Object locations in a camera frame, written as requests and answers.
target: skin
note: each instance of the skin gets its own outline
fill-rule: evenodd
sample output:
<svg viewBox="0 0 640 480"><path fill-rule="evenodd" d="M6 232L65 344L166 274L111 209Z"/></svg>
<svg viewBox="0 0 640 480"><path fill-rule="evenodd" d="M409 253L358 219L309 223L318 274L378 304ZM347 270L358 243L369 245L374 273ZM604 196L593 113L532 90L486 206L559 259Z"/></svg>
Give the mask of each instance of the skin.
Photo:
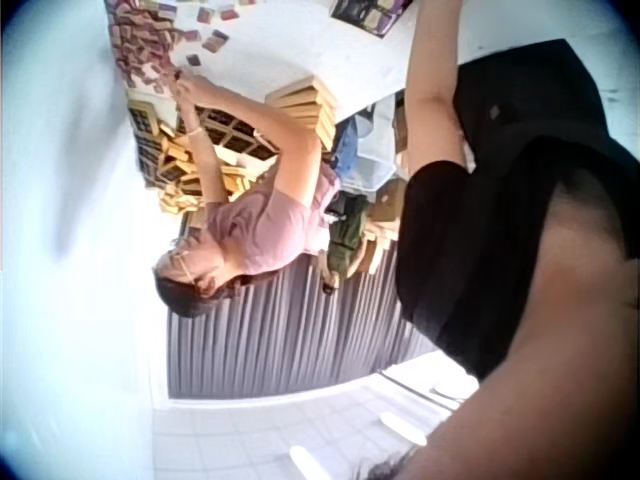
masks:
<svg viewBox="0 0 640 480"><path fill-rule="evenodd" d="M466 167L452 104L461 4L420 5L405 97L411 173L443 159ZM638 276L610 202L559 188L506 360L397 478L596 475L637 413Z"/></svg>
<svg viewBox="0 0 640 480"><path fill-rule="evenodd" d="M311 206L321 162L320 141L313 132L287 114L218 87L204 77L170 68L163 80L184 119L207 203L226 203L228 198L220 159L206 132L199 128L196 105L228 112L268 137L280 149L274 188ZM186 239L179 248L163 255L156 272L194 284L203 297L209 297L221 285L246 273L243 246L230 239L218 241L205 229L199 237Z"/></svg>

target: ceiling light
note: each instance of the ceiling light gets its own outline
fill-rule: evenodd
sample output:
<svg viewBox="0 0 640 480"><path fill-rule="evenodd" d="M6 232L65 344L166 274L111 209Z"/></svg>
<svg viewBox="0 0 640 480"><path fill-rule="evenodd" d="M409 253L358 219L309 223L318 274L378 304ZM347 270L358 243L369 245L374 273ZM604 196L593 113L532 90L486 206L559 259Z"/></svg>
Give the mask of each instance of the ceiling light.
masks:
<svg viewBox="0 0 640 480"><path fill-rule="evenodd" d="M422 433L419 428L414 427L409 422L401 419L393 413L384 412L380 415L380 420L391 430L396 432L398 435L403 436L410 442L422 446L427 444L427 437L425 437L424 433Z"/></svg>
<svg viewBox="0 0 640 480"><path fill-rule="evenodd" d="M318 461L304 447L291 447L291 460L307 480L331 480L331 477L320 466Z"/></svg>

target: pink t-shirt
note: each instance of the pink t-shirt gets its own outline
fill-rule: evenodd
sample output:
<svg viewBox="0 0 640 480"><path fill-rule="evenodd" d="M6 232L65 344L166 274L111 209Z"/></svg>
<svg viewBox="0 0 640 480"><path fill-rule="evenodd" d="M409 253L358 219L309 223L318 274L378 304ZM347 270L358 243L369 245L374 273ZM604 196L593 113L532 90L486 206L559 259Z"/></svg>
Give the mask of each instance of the pink t-shirt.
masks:
<svg viewBox="0 0 640 480"><path fill-rule="evenodd" d="M209 231L217 240L232 237L244 246L248 275L279 270L301 253L317 253L327 228L323 213L340 189L325 163L310 208L274 189L275 172L232 203L207 204Z"/></svg>

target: person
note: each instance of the person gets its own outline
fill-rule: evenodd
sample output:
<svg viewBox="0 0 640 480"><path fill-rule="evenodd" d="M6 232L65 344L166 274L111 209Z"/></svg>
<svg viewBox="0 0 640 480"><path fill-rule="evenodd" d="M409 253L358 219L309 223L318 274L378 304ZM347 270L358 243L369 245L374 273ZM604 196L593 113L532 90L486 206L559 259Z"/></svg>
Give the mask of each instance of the person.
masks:
<svg viewBox="0 0 640 480"><path fill-rule="evenodd" d="M639 164L565 41L458 72L461 4L419 6L396 287L480 387L369 478L640 478Z"/></svg>
<svg viewBox="0 0 640 480"><path fill-rule="evenodd" d="M341 192L341 195L344 199L342 218L329 226L329 246L318 254L322 292L329 296L340 287L342 280L353 276L367 246L362 238L369 206L367 197L347 192Z"/></svg>
<svg viewBox="0 0 640 480"><path fill-rule="evenodd" d="M327 228L322 214L340 181L321 163L315 134L287 114L187 71L170 67L163 78L187 129L207 228L180 239L159 259L154 276L163 302L180 316L195 317L208 313L229 291L273 276L304 252L317 253L316 239ZM280 149L275 172L233 203L196 105L228 112Z"/></svg>

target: eyeglasses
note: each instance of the eyeglasses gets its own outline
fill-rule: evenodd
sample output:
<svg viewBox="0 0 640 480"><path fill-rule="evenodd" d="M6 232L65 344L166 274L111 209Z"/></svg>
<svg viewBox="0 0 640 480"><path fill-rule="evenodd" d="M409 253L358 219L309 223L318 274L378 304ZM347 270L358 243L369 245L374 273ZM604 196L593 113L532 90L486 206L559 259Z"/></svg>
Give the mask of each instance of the eyeglasses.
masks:
<svg viewBox="0 0 640 480"><path fill-rule="evenodd" d="M188 251L183 251L183 252L179 252L179 253L176 252L177 249L179 249L182 245L184 245L185 240L186 240L186 237L179 237L179 238L173 239L171 241L171 243L170 243L171 249L166 254L169 255L170 257L175 258L176 260L178 260L178 263L180 264L180 267L182 268L182 270L184 271L185 275L189 279L189 283L191 283L191 285L195 286L196 285L196 281L193 278L193 275L191 275L191 272L189 271L189 267L187 267L187 263L182 258L189 252Z"/></svg>
<svg viewBox="0 0 640 480"><path fill-rule="evenodd" d="M184 254L179 254L179 255L175 255L175 258L178 259L178 262L180 263L180 266L182 267L182 270L184 270L184 273L187 274L187 277L189 278L189 282L191 282L191 285L193 285L195 287L196 282L193 279L193 276L191 275L191 272L189 271L189 268L187 267L187 264L185 263L185 261L182 259L182 257L187 254L189 252L185 252Z"/></svg>

